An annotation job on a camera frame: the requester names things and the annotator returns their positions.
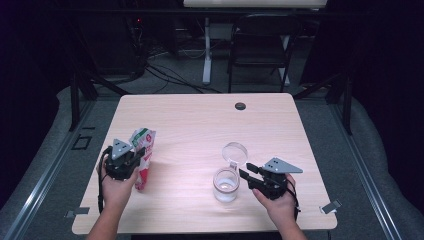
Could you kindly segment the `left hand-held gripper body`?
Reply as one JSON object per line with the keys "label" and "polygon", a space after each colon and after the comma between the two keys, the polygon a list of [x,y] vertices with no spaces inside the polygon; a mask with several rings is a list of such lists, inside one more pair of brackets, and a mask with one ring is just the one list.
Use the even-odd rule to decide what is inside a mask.
{"label": "left hand-held gripper body", "polygon": [[119,139],[114,139],[113,144],[106,149],[105,160],[106,173],[116,180],[128,179],[133,170],[129,165],[129,159],[133,156],[133,146]]}

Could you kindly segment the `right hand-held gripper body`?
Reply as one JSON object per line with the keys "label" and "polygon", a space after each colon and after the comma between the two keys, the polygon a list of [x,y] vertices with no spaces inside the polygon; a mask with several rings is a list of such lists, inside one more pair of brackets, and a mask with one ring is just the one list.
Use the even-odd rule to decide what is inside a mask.
{"label": "right hand-held gripper body", "polygon": [[287,175],[302,172],[301,168],[273,157],[258,168],[257,173],[262,176],[262,181],[257,189],[268,199],[275,200],[287,191]]}

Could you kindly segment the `pink and clear plastic packet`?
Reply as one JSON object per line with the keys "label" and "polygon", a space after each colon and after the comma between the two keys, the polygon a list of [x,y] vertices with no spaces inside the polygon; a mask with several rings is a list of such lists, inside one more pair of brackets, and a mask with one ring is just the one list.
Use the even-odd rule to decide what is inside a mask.
{"label": "pink and clear plastic packet", "polygon": [[130,143],[136,152],[144,150],[144,154],[139,158],[140,165],[138,167],[138,178],[135,182],[135,189],[139,192],[143,191],[147,184],[155,136],[156,132],[154,130],[140,128],[136,130],[130,138]]}

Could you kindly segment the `glass jar with hinged lid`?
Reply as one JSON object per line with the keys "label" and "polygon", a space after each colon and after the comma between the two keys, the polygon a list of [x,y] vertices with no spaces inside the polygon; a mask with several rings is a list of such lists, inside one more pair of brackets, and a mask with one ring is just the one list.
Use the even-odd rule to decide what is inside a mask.
{"label": "glass jar with hinged lid", "polygon": [[248,151],[242,144],[230,142],[223,147],[222,157],[228,166],[216,171],[213,177],[213,193],[218,201],[229,203],[237,197],[240,185],[238,168],[247,162]]}

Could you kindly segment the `person's left hand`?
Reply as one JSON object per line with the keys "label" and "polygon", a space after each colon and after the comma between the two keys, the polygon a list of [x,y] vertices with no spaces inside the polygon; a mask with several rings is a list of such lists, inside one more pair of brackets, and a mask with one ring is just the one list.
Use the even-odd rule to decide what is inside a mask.
{"label": "person's left hand", "polygon": [[138,178],[138,168],[126,180],[115,180],[106,174],[105,167],[101,168],[101,184],[104,210],[123,211],[129,201],[132,188]]}

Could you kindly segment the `person's right hand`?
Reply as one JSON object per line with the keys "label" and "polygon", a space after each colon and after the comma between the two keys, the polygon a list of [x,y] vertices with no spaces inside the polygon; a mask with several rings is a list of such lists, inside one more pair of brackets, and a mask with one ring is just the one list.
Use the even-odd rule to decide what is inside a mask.
{"label": "person's right hand", "polygon": [[295,220],[295,199],[286,191],[281,197],[270,200],[259,190],[253,189],[253,195],[265,207],[268,216],[280,232],[288,232],[298,227]]}

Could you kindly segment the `grey tape strip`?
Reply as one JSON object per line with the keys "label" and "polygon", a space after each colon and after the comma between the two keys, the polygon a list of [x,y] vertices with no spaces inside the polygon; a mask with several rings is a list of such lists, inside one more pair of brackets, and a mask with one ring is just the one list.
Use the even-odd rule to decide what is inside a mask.
{"label": "grey tape strip", "polygon": [[320,211],[324,214],[335,213],[338,208],[342,206],[342,203],[336,199],[325,206],[320,207]]}
{"label": "grey tape strip", "polygon": [[73,210],[69,210],[65,213],[65,218],[75,218],[77,215],[86,215],[89,213],[89,207],[78,207]]}

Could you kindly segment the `black metal stand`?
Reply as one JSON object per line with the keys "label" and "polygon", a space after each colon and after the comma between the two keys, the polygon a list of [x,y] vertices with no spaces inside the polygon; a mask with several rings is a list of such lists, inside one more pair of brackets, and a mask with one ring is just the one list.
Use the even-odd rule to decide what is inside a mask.
{"label": "black metal stand", "polygon": [[120,96],[128,95],[129,92],[107,81],[105,78],[88,70],[76,71],[70,79],[71,113],[72,121],[69,130],[76,129],[80,122],[80,94],[89,100],[96,101],[98,92],[94,84],[100,84]]}
{"label": "black metal stand", "polygon": [[352,80],[347,73],[337,73],[323,81],[314,83],[295,94],[293,98],[296,100],[303,99],[326,85],[330,85],[330,90],[325,97],[328,104],[336,104],[340,98],[343,98],[341,122],[346,132],[351,135]]}

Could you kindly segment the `black folding chair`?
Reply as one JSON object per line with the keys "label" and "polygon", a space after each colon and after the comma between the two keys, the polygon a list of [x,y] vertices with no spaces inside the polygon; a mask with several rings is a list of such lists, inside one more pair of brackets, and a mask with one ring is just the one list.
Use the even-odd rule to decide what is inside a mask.
{"label": "black folding chair", "polygon": [[294,43],[303,30],[293,15],[248,14],[240,17],[231,30],[227,65],[228,92],[232,92],[233,68],[283,69],[280,91],[284,90]]}

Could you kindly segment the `white desk with white legs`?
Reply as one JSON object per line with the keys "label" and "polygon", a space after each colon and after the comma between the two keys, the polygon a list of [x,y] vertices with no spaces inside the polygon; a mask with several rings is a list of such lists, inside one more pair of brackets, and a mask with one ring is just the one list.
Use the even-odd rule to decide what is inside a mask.
{"label": "white desk with white legs", "polygon": [[[189,10],[253,10],[253,9],[324,9],[328,0],[183,0]],[[230,24],[213,23],[210,17],[203,22],[205,57],[202,83],[211,83],[212,54],[211,40],[229,40]]]}

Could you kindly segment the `aluminium floor rail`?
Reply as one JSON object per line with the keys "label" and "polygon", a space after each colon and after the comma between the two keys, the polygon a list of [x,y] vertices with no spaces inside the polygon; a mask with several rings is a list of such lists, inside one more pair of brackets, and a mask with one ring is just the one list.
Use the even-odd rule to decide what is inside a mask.
{"label": "aluminium floor rail", "polygon": [[80,120],[72,131],[72,120],[66,117],[71,113],[71,107],[65,103],[60,105],[58,115],[33,161],[0,210],[0,223],[3,223],[0,227],[0,240],[23,239],[94,105],[94,101],[82,104]]}
{"label": "aluminium floor rail", "polygon": [[349,135],[342,123],[342,113],[337,105],[330,104],[329,109],[333,118],[336,121],[336,125],[347,143],[350,152],[353,156],[353,165],[358,174],[360,182],[364,188],[367,198],[372,206],[373,212],[376,215],[380,226],[386,236],[387,240],[403,240],[402,236],[393,221],[393,218],[389,212],[389,209],[380,194],[374,178],[372,177],[368,167],[366,166],[363,156],[355,142],[352,135]]}

